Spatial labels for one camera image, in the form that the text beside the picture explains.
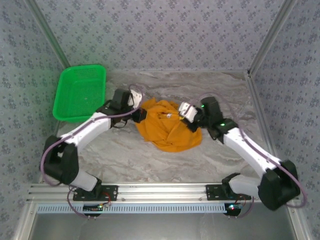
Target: marble-patterned floor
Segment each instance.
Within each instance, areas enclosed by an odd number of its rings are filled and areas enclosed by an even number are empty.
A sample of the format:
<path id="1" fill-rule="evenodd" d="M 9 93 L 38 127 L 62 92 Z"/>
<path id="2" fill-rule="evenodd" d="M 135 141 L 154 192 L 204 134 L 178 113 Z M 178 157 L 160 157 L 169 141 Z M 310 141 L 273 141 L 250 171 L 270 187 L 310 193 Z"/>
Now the marble-patterned floor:
<path id="1" fill-rule="evenodd" d="M 189 101 L 210 90 L 219 91 L 232 105 L 245 132 L 264 147 L 254 107 L 243 74 L 220 72 L 114 72 L 107 75 L 106 99 L 116 88 L 138 84 L 147 98 Z M 231 117 L 220 102 L 225 117 Z M 58 135 L 78 124 L 61 124 Z M 233 150 L 213 141 L 206 130 L 200 146 L 179 153 L 162 152 L 145 142 L 133 122 L 112 128 L 94 139 L 79 154 L 80 167 L 103 182 L 220 182 L 234 172 L 255 176 Z"/>

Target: orange towel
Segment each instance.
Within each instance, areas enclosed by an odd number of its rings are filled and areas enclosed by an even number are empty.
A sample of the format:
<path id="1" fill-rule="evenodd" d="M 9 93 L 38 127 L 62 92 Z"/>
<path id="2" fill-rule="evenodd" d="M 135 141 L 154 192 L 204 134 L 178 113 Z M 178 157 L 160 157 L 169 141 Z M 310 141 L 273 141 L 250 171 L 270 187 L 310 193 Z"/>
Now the orange towel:
<path id="1" fill-rule="evenodd" d="M 147 110 L 146 119 L 135 125 L 145 141 L 152 142 L 162 151 L 172 153 L 193 148 L 201 143 L 201 129 L 191 132 L 187 128 L 180 120 L 179 105 L 175 102 L 156 102 L 156 99 L 152 98 L 141 107 Z"/>

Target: floral patterned wall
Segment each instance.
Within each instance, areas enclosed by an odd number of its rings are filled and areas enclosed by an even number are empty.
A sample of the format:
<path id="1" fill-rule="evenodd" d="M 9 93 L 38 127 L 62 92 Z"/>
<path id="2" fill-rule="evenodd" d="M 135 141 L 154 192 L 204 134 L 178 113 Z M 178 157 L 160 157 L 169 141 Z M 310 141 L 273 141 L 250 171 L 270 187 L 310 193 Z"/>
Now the floral patterned wall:
<path id="1" fill-rule="evenodd" d="M 277 151 L 297 165 L 320 239 L 320 2 L 295 5 L 254 77 Z"/>
<path id="2" fill-rule="evenodd" d="M 9 240 L 26 183 L 39 180 L 62 67 L 23 1 L 2 0 L 0 9 L 0 240 Z"/>
<path id="3" fill-rule="evenodd" d="M 283 0 L 37 0 L 71 65 L 246 70 Z"/>

